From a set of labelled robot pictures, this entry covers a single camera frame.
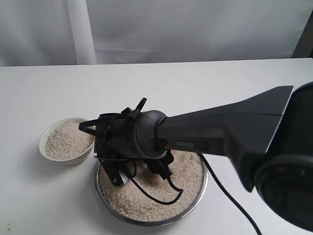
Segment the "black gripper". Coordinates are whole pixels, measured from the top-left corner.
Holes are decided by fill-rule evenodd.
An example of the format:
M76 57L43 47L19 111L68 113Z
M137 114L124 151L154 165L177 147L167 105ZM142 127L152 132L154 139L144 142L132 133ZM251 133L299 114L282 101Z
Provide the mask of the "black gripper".
M169 165L174 156L163 146L158 129L168 120L158 110L142 111L147 98L120 113L104 113L81 122L78 129L95 137L97 158L107 161L146 160L149 170L167 180L173 174Z

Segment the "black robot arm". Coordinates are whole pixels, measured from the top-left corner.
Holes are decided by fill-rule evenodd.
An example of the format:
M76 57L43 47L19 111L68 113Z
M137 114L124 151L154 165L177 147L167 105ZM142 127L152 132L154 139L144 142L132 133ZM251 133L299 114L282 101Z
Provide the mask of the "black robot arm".
M143 161L169 180L172 150L225 156L247 191L257 190L281 218L313 229L313 85L279 86L249 99L168 117L135 109L79 124L95 137L96 158L114 186L133 180Z

